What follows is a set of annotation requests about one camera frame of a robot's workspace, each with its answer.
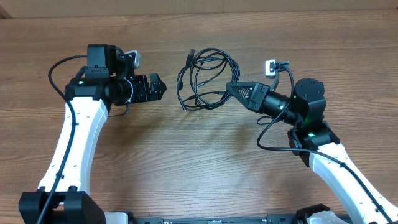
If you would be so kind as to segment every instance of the black cable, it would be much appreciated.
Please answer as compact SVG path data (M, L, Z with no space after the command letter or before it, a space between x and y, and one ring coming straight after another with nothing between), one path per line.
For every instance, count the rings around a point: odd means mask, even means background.
M110 117L113 117L113 116L124 116L124 115L126 115L126 114L129 113L129 110L130 110L130 105L127 105L127 104L126 104L126 111L125 111L123 114L109 115L108 117L110 118Z
M285 71L289 74L290 82L291 82L291 85L292 85L292 91L291 91L291 94L290 94L290 99L289 99L289 102L286 104L285 108L278 114L278 116L276 116L275 119L273 119L270 123L268 123L268 125L266 126L266 128L264 128L264 130L261 132L261 134L260 134L259 137L257 138L257 146L260 147L261 149L265 149L265 150L268 150L268 151L297 151L297 152L305 152L305 153L314 153L314 154L323 156L323 157L325 157L325 158L327 158L327 159L329 159L329 160L331 160L331 161L333 161L333 162L339 164L341 167L344 167L344 168L356 179L356 181L358 181L358 183L359 183L360 186L363 188L363 190L365 191L365 193L366 193L366 194L368 195L368 197L371 199L372 203L373 203L373 204L376 206L376 208L382 213L382 215L384 216L384 218L385 218L389 223L393 223L393 221L391 220L391 218L388 216L388 214L386 213L386 211L383 209L383 206L380 205L379 202L377 202L377 200L373 197L372 193L371 193L371 192L369 191L369 189L365 186L365 184L364 184L364 183L362 182L362 180L358 177L358 175L356 175L356 173L355 173L351 168L349 168L349 167L347 166L347 164L345 164L344 162L341 162L341 161L339 161L338 159L336 159L336 158L334 158L334 157L331 157L331 156L329 156L329 155L327 155L327 154L325 154L325 153L318 152L318 151L313 151L313 150L309 150L309 149L281 148L281 147L266 147L266 146L261 145L260 140L261 140L261 138L263 137L263 135L267 132L267 130L268 130L274 123L276 123L276 122L279 121L279 118L281 118L281 116L284 114L285 110L289 107L290 102L292 101L292 98L293 98L293 96L294 96L294 81L293 81L292 72L291 72L287 67L285 67L285 66L283 66L283 65L279 65L279 67L280 67L281 69L285 70ZM258 119L258 120L257 120L257 124L259 124L259 121L260 121L262 118L265 118L265 116L263 116L263 117L261 117L260 119ZM301 121L302 121L302 118L301 118L301 119L298 119L298 120L295 122L295 124L294 124L294 126L293 126L293 131L292 131L293 134L295 134L295 130L296 130L296 128L297 128L297 124L298 124L299 122L301 122Z
M63 60L57 62L57 63L56 63L55 65L53 65L53 66L50 68L50 70L49 70L49 81L50 81L50 84L53 86L53 88L55 89L55 91L57 91L57 93L63 98L63 100L65 100L65 102L67 103L67 105L68 105L68 107L69 107L70 113L71 113L71 115L72 115L72 129L71 129L71 131L70 131L70 137L69 137L67 149L65 150L65 154L64 154L64 156L63 156L63 159L62 159L62 162L61 162L61 165L60 165L60 169L58 170L58 173L56 174L55 181L54 181L54 184L53 184L53 186L52 186L52 188L51 188L49 197L47 198L47 200L46 200L45 203L44 203L42 212L40 213L39 218L37 219L37 223L36 223L36 224L41 224L41 223L42 223L42 221L43 221L43 219L44 219L44 216L45 216L45 214L47 213L47 210L49 209L49 206L50 206L50 204L51 204L51 201L52 201L52 197L53 197L53 195L54 195L54 192L55 192L55 190L57 189L58 183L60 182L60 179L61 179L61 177L62 177L62 172L63 172L63 169L65 168L65 164L66 164L67 159L68 159L68 155L69 155L69 152L70 152L70 148L71 148L71 146L72 146L73 137L74 137L74 135L75 135L75 128L76 128L76 115L75 115L75 110L73 109L73 106L72 106L72 104L70 103L70 101L68 101L68 100L65 98L65 95L62 93L62 91L56 86L56 84L55 84L54 81L52 80L52 77L51 77L52 71L55 69L55 67L57 67L58 65L60 65L60 64L63 63L63 62L66 62L66 61L68 61L68 60L72 60L72 59L75 59L75 58L83 58L83 57L87 57L87 55L76 55L76 56L72 56L72 57L65 58L65 59L63 59Z
M203 54L212 52L207 56L203 56ZM198 93L197 88L201 87L208 82L212 81L218 75L220 75L224 69L226 68L227 64L229 64L231 71L232 71L232 77L231 77L231 82L237 82L239 81L239 78L241 76L241 72L239 69L239 65L229 56L226 52L216 49L216 48L207 48L199 51L196 55L193 55L195 53L194 50L191 50L191 52L188 54L187 61L185 63L185 67L183 67L178 74L177 77L177 96L180 101L180 104L182 108L187 111L196 111L196 110L202 110L202 109L208 109L212 110L215 109L219 106L222 106L225 102L227 102L231 97L232 94L228 91L210 91L206 93ZM216 66L213 67L204 67L203 65L208 62L215 62L219 61L220 63ZM214 70L217 68L222 67L222 69L213 77L207 79L206 81L203 81L199 84L197 84L198 81L198 75L200 70ZM188 97L185 100L182 100L180 97L180 90L182 89L183 83L182 83L182 78L187 70L190 70L190 84L191 88L193 91L193 95ZM196 74L195 77L193 77L193 72L196 69ZM215 103L210 103L209 101L206 101L202 98L203 95L208 95L208 94L217 94L217 95L222 95L219 101ZM195 99L195 105L186 105L185 102L188 100L193 100Z

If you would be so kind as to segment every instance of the wooden surface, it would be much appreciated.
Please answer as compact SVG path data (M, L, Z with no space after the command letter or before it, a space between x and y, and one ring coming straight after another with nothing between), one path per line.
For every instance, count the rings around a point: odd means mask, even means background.
M139 73L159 73L168 88L161 101L134 105L105 124L91 170L91 196L104 210L240 217L324 203L345 213L299 157L257 148L259 114L235 99L211 111L181 109L177 74L189 49L205 47L229 53L242 81L270 85L263 76L270 58L289 60L296 81L323 81L325 119L362 173L398 205L396 10L1 20L0 30L1 223L22 221L21 192L36 189L62 128L64 102L47 80L48 69L94 43L140 50ZM55 82L63 88L84 64L59 66ZM222 90L229 79L224 73L204 91ZM278 91L288 94L289 85L283 73ZM288 129L276 124L264 144L288 146Z
M398 0L0 0L13 18L395 9Z

